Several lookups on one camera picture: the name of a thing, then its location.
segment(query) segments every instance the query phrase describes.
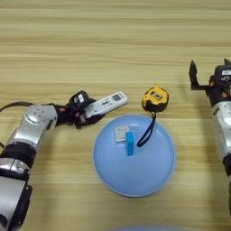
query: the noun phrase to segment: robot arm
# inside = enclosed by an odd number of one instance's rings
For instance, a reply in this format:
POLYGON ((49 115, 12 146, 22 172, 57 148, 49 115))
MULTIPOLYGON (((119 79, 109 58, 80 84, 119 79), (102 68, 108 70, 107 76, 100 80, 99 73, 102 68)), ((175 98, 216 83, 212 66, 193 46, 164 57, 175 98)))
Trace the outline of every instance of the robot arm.
POLYGON ((27 184, 44 132, 57 123, 54 106, 29 106, 0 155, 0 230, 14 230, 25 218, 32 187, 27 184))
MULTIPOLYGON (((212 120, 217 139, 217 154, 223 162, 226 175, 231 176, 231 62, 224 60, 210 77, 209 85, 201 86, 197 80, 196 64, 192 61, 189 69, 191 89, 205 90, 212 106, 212 120)), ((229 200, 231 214, 231 194, 229 200)))
POLYGON ((80 91, 66 106, 27 107, 20 126, 0 155, 0 231, 12 231, 23 224, 32 194, 28 179, 45 131, 57 125, 75 124, 80 128, 96 123, 104 115, 86 118, 84 111, 94 101, 80 91))

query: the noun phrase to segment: remote control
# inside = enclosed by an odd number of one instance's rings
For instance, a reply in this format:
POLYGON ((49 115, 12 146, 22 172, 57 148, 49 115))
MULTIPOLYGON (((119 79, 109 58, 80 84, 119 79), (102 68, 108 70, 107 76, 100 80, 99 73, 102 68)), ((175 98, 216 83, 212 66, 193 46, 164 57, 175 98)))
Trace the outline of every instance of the remote control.
POLYGON ((127 102, 127 96, 122 91, 118 91, 108 97, 101 98, 100 100, 90 104, 85 109, 85 117, 90 118, 91 116, 97 114, 103 115, 126 104, 127 102))

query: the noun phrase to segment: light blue bowl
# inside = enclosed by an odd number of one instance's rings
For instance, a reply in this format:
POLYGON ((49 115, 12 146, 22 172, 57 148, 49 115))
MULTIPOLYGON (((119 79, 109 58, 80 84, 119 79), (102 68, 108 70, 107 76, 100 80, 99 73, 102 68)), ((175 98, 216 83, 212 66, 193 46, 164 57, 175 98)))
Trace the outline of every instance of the light blue bowl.
POLYGON ((114 192, 143 197, 156 192, 169 180, 175 167, 175 151, 169 134, 156 122, 152 136, 142 147, 136 144, 151 118, 124 115, 108 123, 98 134, 93 164, 98 177, 114 192), (134 155, 127 156, 125 143, 117 143, 115 128, 129 125, 134 134, 134 155))

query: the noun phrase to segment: wood grain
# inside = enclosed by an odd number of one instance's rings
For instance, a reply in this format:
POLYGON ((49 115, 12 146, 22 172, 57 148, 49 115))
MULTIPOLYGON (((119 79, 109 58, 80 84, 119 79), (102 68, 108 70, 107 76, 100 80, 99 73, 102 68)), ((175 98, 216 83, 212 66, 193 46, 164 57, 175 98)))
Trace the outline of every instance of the wood grain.
MULTIPOLYGON (((101 98, 123 90, 127 106, 97 125, 48 132, 32 170, 33 194, 23 230, 108 231, 170 225, 230 230, 227 179, 203 92, 189 89, 189 62, 205 84, 230 58, 228 0, 2 0, 0 105, 15 100, 66 103, 85 89, 101 98), (105 188, 91 149, 100 128, 125 114, 146 115, 141 96, 153 83, 171 96, 159 122, 177 150, 177 165, 160 192, 128 199, 105 188)), ((0 116, 1 141, 20 123, 22 108, 0 116)))

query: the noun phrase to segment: black cable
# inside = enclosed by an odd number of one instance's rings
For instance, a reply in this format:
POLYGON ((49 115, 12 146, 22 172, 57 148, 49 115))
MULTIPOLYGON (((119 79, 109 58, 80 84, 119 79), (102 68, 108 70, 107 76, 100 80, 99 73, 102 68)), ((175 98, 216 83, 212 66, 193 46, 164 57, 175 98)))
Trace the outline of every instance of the black cable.
MULTIPOLYGON (((13 103, 10 103, 8 105, 5 105, 5 106, 1 107, 0 108, 0 113, 3 110, 5 110, 5 109, 7 109, 9 107, 12 107, 12 106, 31 106, 31 105, 33 105, 33 103, 26 102, 26 101, 16 101, 16 102, 13 102, 13 103)), ((2 142, 0 142, 0 147, 4 149, 5 145, 2 142)))
POLYGON ((140 140, 137 143, 137 147, 142 147, 144 144, 146 144, 148 142, 148 140, 150 139, 151 135, 152 135, 152 131, 155 125, 155 119, 156 119, 156 113, 151 112, 152 114, 152 121, 149 125, 149 127, 147 128, 147 130, 145 131, 145 133, 142 135, 142 137, 140 138, 140 140))

